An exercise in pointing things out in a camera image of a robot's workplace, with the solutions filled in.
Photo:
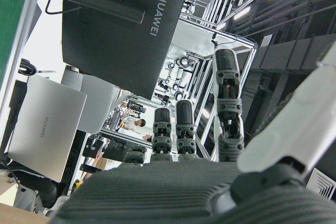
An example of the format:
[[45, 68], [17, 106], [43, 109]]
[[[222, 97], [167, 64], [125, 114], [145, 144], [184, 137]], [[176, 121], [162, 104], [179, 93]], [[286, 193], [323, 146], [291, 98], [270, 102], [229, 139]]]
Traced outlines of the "right robot dexterous hand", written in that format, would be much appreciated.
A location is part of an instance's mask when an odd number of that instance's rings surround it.
[[335, 203], [304, 178], [335, 140], [335, 46], [244, 143], [235, 53], [213, 55], [215, 159], [196, 155], [192, 105], [176, 104], [176, 149], [169, 112], [155, 112], [151, 160], [133, 147], [117, 168], [94, 174], [51, 223], [335, 223]]

